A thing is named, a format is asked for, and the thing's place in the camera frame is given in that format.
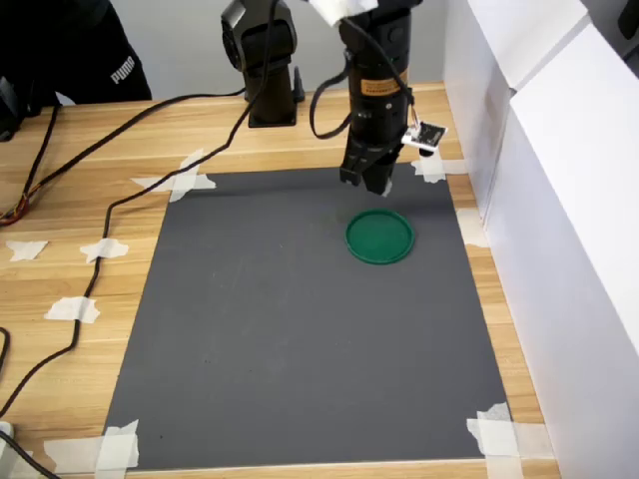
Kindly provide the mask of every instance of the puma logo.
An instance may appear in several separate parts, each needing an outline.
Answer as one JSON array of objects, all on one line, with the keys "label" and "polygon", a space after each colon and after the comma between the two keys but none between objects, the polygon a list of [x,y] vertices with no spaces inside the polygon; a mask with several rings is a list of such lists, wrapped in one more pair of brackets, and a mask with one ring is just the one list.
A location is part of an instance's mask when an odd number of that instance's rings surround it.
[{"label": "puma logo", "polygon": [[118,85],[121,81],[125,80],[131,74],[131,72],[133,72],[135,66],[136,62],[134,62],[133,58],[127,58],[124,64],[118,70],[116,70],[113,75],[111,75],[111,80],[113,80],[113,83]]}]

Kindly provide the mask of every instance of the black cable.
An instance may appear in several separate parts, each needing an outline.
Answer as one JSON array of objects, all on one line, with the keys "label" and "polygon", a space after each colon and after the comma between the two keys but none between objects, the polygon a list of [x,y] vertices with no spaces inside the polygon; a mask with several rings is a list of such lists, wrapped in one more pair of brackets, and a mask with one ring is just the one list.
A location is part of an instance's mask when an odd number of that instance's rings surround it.
[{"label": "black cable", "polygon": [[11,345],[11,334],[4,327],[0,326],[0,332],[4,336],[4,342],[2,343],[2,352],[0,352],[0,374],[2,374],[2,366],[4,365],[4,360],[7,358],[7,354],[9,353],[9,346]]},{"label": "black cable", "polygon": [[36,173],[38,168],[40,168],[40,163],[42,163],[42,158],[44,157],[44,153],[47,151],[47,147],[49,146],[49,141],[51,140],[51,134],[53,133],[53,127],[56,125],[56,120],[58,119],[58,113],[60,112],[60,104],[53,107],[53,113],[51,114],[51,120],[49,121],[49,128],[47,129],[47,133],[44,136],[44,140],[42,142],[42,146],[40,147],[40,151],[36,156],[35,161],[33,162],[33,166],[31,167],[31,171],[29,172],[29,177],[27,178],[26,183],[24,184],[24,190],[22,191],[23,196],[27,196],[29,194],[29,190],[31,190],[31,185],[33,184],[33,180],[36,177]]},{"label": "black cable", "polygon": [[[106,213],[106,216],[105,216],[104,230],[103,230],[103,234],[102,234],[102,238],[103,239],[105,239],[108,236],[108,234],[109,234],[109,227],[110,227],[110,223],[111,223],[111,215],[113,213],[113,209],[114,208],[116,208],[116,207],[118,207],[120,205],[124,205],[124,204],[126,204],[128,202],[131,202],[131,201],[133,201],[133,200],[135,200],[135,199],[137,199],[139,197],[142,197],[143,195],[146,195],[147,193],[151,192],[152,190],[154,190],[159,185],[161,185],[164,182],[166,182],[168,179],[174,177],[175,175],[179,175],[179,174],[185,173],[185,172],[195,168],[196,166],[201,165],[202,163],[206,162],[210,158],[214,157],[215,155],[217,155],[220,152],[223,152],[224,150],[228,149],[231,146],[231,143],[233,142],[238,130],[240,129],[240,126],[242,125],[244,120],[247,118],[247,116],[249,115],[251,110],[253,109],[253,106],[256,104],[257,100],[260,98],[260,96],[264,92],[264,89],[265,89],[265,87],[267,85],[268,72],[269,72],[269,63],[270,63],[270,60],[271,60],[271,47],[272,47],[271,43],[272,43],[272,38],[273,38],[272,32],[273,32],[273,25],[274,25],[274,22],[275,22],[276,7],[277,7],[279,1],[280,0],[272,0],[271,1],[271,7],[270,7],[270,10],[269,10],[269,22],[268,22],[268,26],[267,26],[266,46],[265,46],[265,55],[264,55],[265,61],[264,61],[264,67],[263,67],[263,71],[262,71],[262,79],[261,79],[261,82],[260,82],[260,87],[259,87],[258,92],[256,93],[256,95],[247,104],[246,108],[244,109],[244,111],[242,112],[242,114],[240,115],[240,117],[238,118],[236,123],[231,128],[231,132],[229,133],[229,137],[227,138],[226,142],[223,145],[221,145],[220,147],[218,147],[215,150],[213,150],[212,152],[208,153],[207,155],[204,155],[203,157],[201,157],[196,162],[190,164],[189,166],[181,168],[179,170],[172,171],[172,172],[166,174],[160,180],[157,180],[154,184],[150,185],[147,188],[144,188],[140,192],[137,192],[134,195],[130,195],[130,196],[126,197],[126,198],[123,198],[121,200],[117,200],[116,202],[111,203],[109,205],[109,207],[107,208],[107,213]],[[102,263],[102,258],[98,256],[96,258],[96,261],[95,261],[93,275],[91,276],[91,280],[89,281],[89,285],[87,286],[87,289],[86,289],[85,294],[84,294],[85,297],[87,297],[87,298],[90,297],[90,295],[93,292],[93,289],[94,289],[94,287],[96,285],[98,276],[100,274],[100,265],[101,265],[101,263]],[[26,385],[26,383],[29,381],[29,379],[31,379],[31,377],[40,368],[42,368],[44,365],[46,365],[50,361],[60,357],[61,355],[65,354],[65,353],[67,353],[67,352],[69,352],[69,351],[71,351],[72,349],[75,348],[75,346],[77,345],[77,342],[78,342],[79,334],[80,334],[80,320],[79,319],[75,319],[75,321],[74,321],[74,329],[73,329],[73,337],[72,337],[72,340],[71,340],[71,344],[69,344],[69,346],[65,347],[64,349],[61,349],[58,352],[55,352],[55,353],[51,354],[50,356],[46,357],[45,359],[40,361],[38,364],[36,364],[27,373],[27,375],[22,379],[22,381],[20,381],[20,384],[18,384],[18,387],[14,390],[14,392],[9,397],[9,400],[7,401],[7,403],[4,405],[4,407],[0,411],[0,418],[4,414],[6,414],[6,412],[9,410],[9,408],[11,407],[13,402],[15,401],[16,397],[18,396],[18,394],[21,392],[21,390]],[[21,455],[21,457],[23,457],[25,460],[27,460],[21,454],[21,452],[24,453],[24,450],[15,441],[13,441],[9,436],[7,436],[4,433],[1,433],[0,434],[0,438],[4,439],[7,442],[7,444],[9,444],[9,446],[11,446],[13,449],[16,450],[16,452],[18,452]],[[57,479],[56,475],[54,475],[53,473],[51,473],[51,472],[47,471],[46,469],[44,469],[38,463],[36,463],[35,461],[31,460],[30,457],[29,457],[29,461],[27,461],[27,462],[29,462],[29,464],[31,464],[34,468],[36,468],[38,470],[38,472],[40,472],[41,474],[45,475],[47,478]]]},{"label": "black cable", "polygon": [[[82,160],[84,160],[86,157],[91,155],[93,152],[95,152],[99,148],[103,147],[104,145],[109,143],[114,138],[118,137],[119,135],[121,135],[125,131],[129,130],[134,125],[140,123],[142,120],[144,120],[145,118],[149,117],[150,115],[152,115],[153,113],[155,113],[155,112],[157,112],[159,110],[162,110],[162,109],[164,109],[164,108],[166,108],[166,107],[168,107],[170,105],[174,105],[176,103],[184,102],[186,100],[191,100],[191,99],[194,99],[194,98],[217,98],[217,97],[236,96],[236,95],[239,95],[239,94],[243,93],[244,90],[245,89],[242,89],[242,90],[240,90],[238,92],[234,92],[234,93],[231,93],[229,95],[216,95],[216,94],[183,95],[181,97],[172,98],[172,99],[166,100],[164,102],[158,103],[157,105],[154,105],[154,106],[152,106],[150,108],[147,108],[146,110],[143,110],[138,115],[133,117],[127,123],[125,123],[121,127],[119,127],[116,130],[114,130],[112,133],[110,133],[109,135],[104,137],[102,140],[100,140],[97,143],[93,144],[91,147],[87,148],[84,152],[82,152],[79,155],[77,155],[76,157],[74,157],[72,160],[67,162],[65,165],[63,165],[61,168],[59,168],[58,170],[53,172],[51,175],[46,177],[42,182],[39,183],[39,186],[42,187],[42,186],[46,185],[47,183],[49,183],[50,181],[54,180],[56,177],[64,174],[65,172],[68,172],[74,166],[76,166],[78,163],[80,163]],[[44,151],[46,150],[47,144],[49,143],[49,138],[51,137],[51,132],[53,130],[53,125],[55,124],[55,117],[57,116],[57,112],[58,112],[58,109],[54,109],[54,116],[52,116],[52,121],[49,124],[49,130],[47,131],[47,135],[45,136],[45,141],[44,141],[44,143],[42,145],[42,148],[40,149],[40,152],[38,153],[38,157],[36,158],[36,162],[34,163],[34,167],[32,167],[31,173],[29,174],[29,179],[27,180],[27,184],[25,185],[25,191],[28,191],[27,187],[29,187],[30,186],[29,183],[33,181],[33,177],[35,176],[35,171],[37,170],[37,167],[38,167],[39,163],[42,160],[42,156],[44,155]],[[91,291],[93,290],[93,285],[95,284],[95,281],[97,280],[97,274],[100,271],[100,259],[99,258],[96,259],[95,265],[96,265],[96,269],[94,270],[94,275],[93,275],[93,277],[91,279],[89,287],[87,288],[87,292],[85,293],[86,297],[88,297],[89,294],[91,293]],[[5,338],[6,338],[5,339],[5,344],[7,344],[7,347],[8,347],[8,343],[9,343],[9,340],[10,340],[9,331],[7,331],[6,329],[3,328],[2,332],[5,335]],[[18,395],[22,391],[23,387],[27,384],[27,382],[29,382],[31,377],[33,377],[33,375],[36,372],[38,372],[38,370],[40,370],[43,366],[45,366],[49,362],[53,361],[54,359],[57,359],[58,357],[62,356],[63,354],[66,354],[67,352],[75,349],[76,345],[78,344],[79,336],[80,336],[80,320],[76,319],[74,321],[73,336],[72,336],[72,339],[71,339],[71,343],[67,347],[55,352],[54,354],[51,354],[50,356],[48,356],[46,358],[44,358],[42,361],[38,362],[35,366],[33,366],[33,368],[31,368],[31,370],[29,370],[29,372],[27,372],[27,374],[22,378],[22,380],[20,381],[20,383],[18,384],[16,389],[9,396],[9,399],[7,399],[7,402],[4,404],[2,409],[0,409],[0,418],[2,418],[7,413],[7,411],[9,410],[9,408],[11,407],[11,405],[13,404],[15,399],[18,397]],[[6,351],[4,351],[4,349],[3,349],[3,355],[2,355],[2,359],[3,360],[0,361],[0,372],[2,371],[2,366],[3,366],[5,355],[6,355]]]},{"label": "black cable", "polygon": [[156,105],[153,105],[152,107],[149,107],[146,110],[143,110],[142,112],[137,114],[135,117],[133,117],[131,120],[129,120],[124,125],[122,125],[122,126],[118,127],[117,129],[115,129],[113,132],[111,132],[109,135],[104,137],[102,140],[99,140],[98,142],[94,143],[89,148],[87,148],[85,151],[83,151],[82,153],[78,154],[76,157],[74,157],[71,160],[69,160],[66,164],[64,164],[58,170],[53,172],[51,175],[45,177],[40,182],[40,186],[45,186],[47,183],[51,182],[55,178],[57,178],[60,175],[68,172],[73,167],[75,167],[78,163],[80,163],[82,160],[87,158],[89,155],[91,155],[95,151],[99,150],[100,148],[104,147],[107,143],[112,141],[114,138],[119,137],[124,132],[129,130],[131,127],[133,127],[134,125],[140,123],[142,120],[144,120],[145,118],[153,115],[154,113],[156,113],[159,110],[163,110],[163,109],[165,109],[165,108],[167,108],[167,107],[169,107],[171,105],[175,105],[176,103],[181,103],[181,102],[184,102],[184,101],[187,101],[187,100],[192,100],[192,99],[195,99],[195,98],[234,97],[236,95],[242,94],[245,90],[246,89],[243,88],[242,90],[239,90],[237,92],[233,92],[233,93],[229,93],[229,94],[223,94],[223,95],[218,95],[218,94],[182,95],[180,97],[171,98],[169,100],[165,100],[164,102],[160,102],[160,103],[158,103]]},{"label": "black cable", "polygon": [[341,125],[339,125],[337,128],[335,128],[331,132],[318,133],[318,131],[316,130],[316,108],[318,107],[318,102],[320,101],[321,95],[328,87],[337,85],[338,83],[341,83],[346,78],[348,78],[348,74],[350,73],[350,69],[352,68],[352,53],[349,50],[346,50],[344,52],[344,56],[346,59],[346,64],[343,67],[343,70],[341,71],[341,73],[339,73],[338,75],[335,75],[332,78],[329,78],[328,80],[323,82],[321,85],[319,85],[319,88],[313,95],[313,100],[311,101],[311,110],[309,112],[309,117],[311,120],[311,130],[313,130],[313,134],[320,140],[328,140],[329,138],[336,137],[341,132],[343,132],[346,129],[346,127],[348,127],[348,125],[350,125],[351,114],[348,114],[348,116],[343,120],[343,122],[341,122]]},{"label": "black cable", "polygon": [[60,479],[60,476],[55,475],[53,472],[49,471],[42,464],[36,461],[33,457],[27,454],[27,451],[25,451],[22,447],[20,447],[20,445],[14,439],[12,439],[11,436],[9,436],[3,431],[0,431],[0,438],[2,438],[9,446],[11,446],[11,448],[14,451],[16,451],[18,455],[22,459],[24,459],[27,464],[33,467],[36,471],[38,471],[44,477],[46,477],[47,479]]},{"label": "black cable", "polygon": [[374,38],[372,38],[368,32],[366,32],[363,28],[361,28],[359,25],[357,25],[351,19],[343,18],[341,21],[343,23],[345,23],[346,25],[348,25],[350,28],[352,28],[359,35],[361,35],[361,37],[363,37],[363,39],[366,41],[366,43],[370,47],[372,47],[373,50],[375,50],[377,52],[377,54],[379,55],[379,58],[381,58],[381,60],[383,60],[383,62],[386,64],[386,66],[390,70],[390,73],[392,74],[392,78],[395,80],[395,82],[397,82],[397,85],[401,89],[401,92],[408,99],[408,103],[410,105],[414,105],[415,104],[415,98],[412,96],[412,93],[410,92],[410,88],[408,88],[408,86],[405,84],[405,82],[401,79],[401,77],[399,76],[399,73],[397,73],[397,69],[392,64],[392,60],[390,60],[390,58],[388,58],[388,55],[386,55],[386,52],[383,51],[383,48],[381,48],[381,45],[379,45],[377,43],[377,41]]}]

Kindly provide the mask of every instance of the gray mat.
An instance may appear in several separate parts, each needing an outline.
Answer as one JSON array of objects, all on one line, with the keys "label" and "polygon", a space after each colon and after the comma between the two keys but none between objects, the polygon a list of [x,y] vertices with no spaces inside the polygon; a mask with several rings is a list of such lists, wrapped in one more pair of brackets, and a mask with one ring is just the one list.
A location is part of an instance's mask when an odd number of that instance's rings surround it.
[{"label": "gray mat", "polygon": [[[212,180],[169,205],[108,416],[140,468],[482,457],[466,418],[506,398],[447,184]],[[416,230],[399,264],[345,246],[378,207]]]}]

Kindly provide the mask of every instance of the robotic arm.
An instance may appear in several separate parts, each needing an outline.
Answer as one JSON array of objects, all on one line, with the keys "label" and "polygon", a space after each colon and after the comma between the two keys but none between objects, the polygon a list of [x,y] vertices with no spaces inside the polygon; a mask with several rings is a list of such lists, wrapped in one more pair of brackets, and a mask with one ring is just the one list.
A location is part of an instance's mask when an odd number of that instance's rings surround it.
[{"label": "robotic arm", "polygon": [[[339,24],[339,34],[350,62],[351,109],[348,141],[339,176],[344,183],[354,186],[363,180],[369,191],[382,195],[389,186],[393,167],[403,147],[409,106],[406,92],[394,80],[382,55],[390,59],[395,71],[406,81],[410,10],[421,0],[311,0],[311,3],[330,23],[336,23],[344,11],[351,13],[354,6],[356,14],[349,16],[348,22]],[[234,0],[222,16],[227,53],[234,67],[243,72],[250,97],[260,82],[268,4],[266,0]],[[284,1],[280,1],[278,7],[274,32],[276,41],[267,88],[252,112],[252,126],[256,126],[257,120],[260,120],[260,126],[295,123],[279,120],[295,115],[291,111],[295,110],[295,101],[299,99],[295,98],[295,92],[291,93],[288,70],[297,45],[297,34],[291,11]],[[377,43],[377,48],[371,45],[370,38]]]}]

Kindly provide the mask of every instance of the white wall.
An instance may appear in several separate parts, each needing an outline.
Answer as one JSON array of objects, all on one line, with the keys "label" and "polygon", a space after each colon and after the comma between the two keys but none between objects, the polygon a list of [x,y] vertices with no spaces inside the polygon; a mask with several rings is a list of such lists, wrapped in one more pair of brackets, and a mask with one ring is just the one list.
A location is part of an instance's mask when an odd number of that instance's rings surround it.
[{"label": "white wall", "polygon": [[[223,93],[243,85],[222,45],[220,15],[230,0],[112,0],[142,58],[156,99]],[[446,0],[424,0],[413,12],[410,81],[441,81]],[[299,46],[294,65],[307,90],[343,68],[343,44],[307,3],[288,0]]]},{"label": "white wall", "polygon": [[639,44],[639,36],[626,40],[617,25],[619,15],[628,0],[581,0],[581,2],[588,8],[592,23],[619,55],[625,55],[634,45]]}]

